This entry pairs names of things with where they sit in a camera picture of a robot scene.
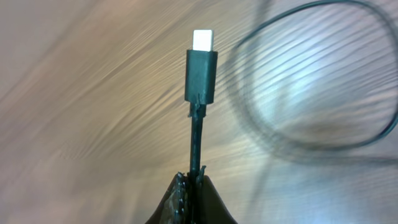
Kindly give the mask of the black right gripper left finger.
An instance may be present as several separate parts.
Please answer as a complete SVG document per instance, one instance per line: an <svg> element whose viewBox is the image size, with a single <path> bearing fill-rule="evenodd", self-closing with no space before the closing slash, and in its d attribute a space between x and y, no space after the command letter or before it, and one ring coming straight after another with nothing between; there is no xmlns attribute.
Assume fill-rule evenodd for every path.
<svg viewBox="0 0 398 224"><path fill-rule="evenodd" d="M188 177L181 172L176 173L146 224L184 224L189 214L189 190Z"/></svg>

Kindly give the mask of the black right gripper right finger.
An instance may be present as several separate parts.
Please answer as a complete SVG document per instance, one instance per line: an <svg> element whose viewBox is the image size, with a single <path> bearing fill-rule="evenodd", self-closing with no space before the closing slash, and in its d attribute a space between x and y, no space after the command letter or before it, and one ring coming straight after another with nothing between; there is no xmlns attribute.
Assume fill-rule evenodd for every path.
<svg viewBox="0 0 398 224"><path fill-rule="evenodd" d="M201 224L237 224L202 166L196 178L197 220Z"/></svg>

